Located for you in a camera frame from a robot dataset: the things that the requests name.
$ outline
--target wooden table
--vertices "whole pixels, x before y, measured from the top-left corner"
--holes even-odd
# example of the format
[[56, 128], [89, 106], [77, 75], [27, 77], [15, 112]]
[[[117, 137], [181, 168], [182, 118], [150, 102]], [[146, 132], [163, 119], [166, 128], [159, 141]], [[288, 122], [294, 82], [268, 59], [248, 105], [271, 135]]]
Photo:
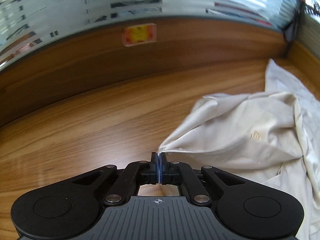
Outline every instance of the wooden table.
[[[263, 91], [267, 62], [218, 63], [115, 83], [0, 128], [0, 239], [18, 238], [10, 208], [23, 193], [106, 164], [150, 160], [202, 95]], [[320, 97], [291, 62], [277, 62]], [[140, 194], [163, 192], [149, 186]]]

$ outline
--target wood grain surface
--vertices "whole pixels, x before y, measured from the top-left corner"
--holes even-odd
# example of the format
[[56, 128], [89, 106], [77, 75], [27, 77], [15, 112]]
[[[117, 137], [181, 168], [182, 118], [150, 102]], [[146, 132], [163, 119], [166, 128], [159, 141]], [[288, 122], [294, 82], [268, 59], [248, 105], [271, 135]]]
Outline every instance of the wood grain surface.
[[[153, 22], [157, 42], [125, 47], [125, 27]], [[79, 93], [168, 70], [282, 56], [281, 33], [231, 21], [161, 18], [80, 33], [47, 45], [0, 72], [0, 127]]]
[[301, 43], [295, 41], [289, 50], [287, 58], [320, 90], [320, 60], [317, 57]]
[[[239, 61], [120, 82], [66, 99], [0, 128], [0, 239], [18, 235], [10, 208], [23, 193], [104, 166], [150, 160], [209, 93], [264, 90], [268, 60]], [[278, 64], [310, 81], [287, 60]], [[159, 186], [141, 194], [162, 195]]]

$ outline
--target circular pad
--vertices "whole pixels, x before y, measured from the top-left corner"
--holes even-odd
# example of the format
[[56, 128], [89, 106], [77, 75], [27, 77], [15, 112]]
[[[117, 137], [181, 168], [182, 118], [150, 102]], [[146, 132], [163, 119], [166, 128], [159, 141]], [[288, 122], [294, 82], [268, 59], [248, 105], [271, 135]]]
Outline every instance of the circular pad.
[[34, 206], [35, 212], [46, 218], [60, 217], [71, 208], [71, 202], [67, 198], [50, 196], [39, 199]]
[[244, 209], [253, 216], [270, 218], [280, 212], [281, 205], [269, 197], [252, 197], [244, 202]]

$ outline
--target metal screw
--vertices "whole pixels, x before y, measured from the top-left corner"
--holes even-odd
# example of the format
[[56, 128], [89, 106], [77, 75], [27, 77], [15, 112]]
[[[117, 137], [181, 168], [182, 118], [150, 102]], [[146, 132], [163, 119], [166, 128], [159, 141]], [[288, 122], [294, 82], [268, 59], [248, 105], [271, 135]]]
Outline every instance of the metal screw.
[[122, 199], [122, 197], [117, 194], [111, 194], [111, 195], [106, 196], [106, 201], [111, 202], [111, 203], [119, 202], [121, 199]]
[[205, 203], [210, 200], [210, 198], [206, 195], [196, 195], [193, 199], [198, 203]]

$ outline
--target crosshair marking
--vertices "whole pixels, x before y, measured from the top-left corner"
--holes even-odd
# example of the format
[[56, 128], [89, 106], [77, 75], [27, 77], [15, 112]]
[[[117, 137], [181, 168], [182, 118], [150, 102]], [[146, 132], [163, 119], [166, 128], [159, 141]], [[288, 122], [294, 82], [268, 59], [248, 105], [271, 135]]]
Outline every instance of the crosshair marking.
[[153, 201], [154, 203], [157, 203], [158, 205], [164, 202], [164, 200], [157, 198], [156, 200]]

